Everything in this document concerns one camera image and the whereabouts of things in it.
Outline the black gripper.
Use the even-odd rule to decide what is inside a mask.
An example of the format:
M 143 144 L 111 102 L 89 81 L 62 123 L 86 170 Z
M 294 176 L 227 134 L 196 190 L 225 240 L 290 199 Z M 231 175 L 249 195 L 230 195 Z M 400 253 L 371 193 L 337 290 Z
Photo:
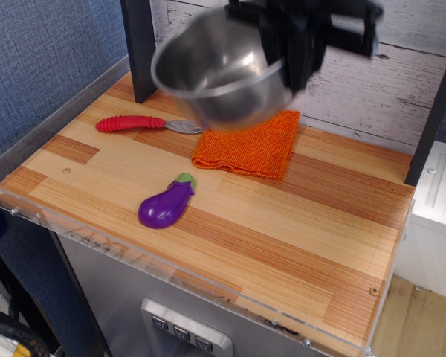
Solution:
M 267 58 L 285 57 L 291 91 L 303 90 L 320 70 L 327 45 L 371 56 L 384 13 L 373 1 L 229 1 L 225 11 L 258 28 Z M 363 33 L 335 27 L 333 15 L 362 19 Z

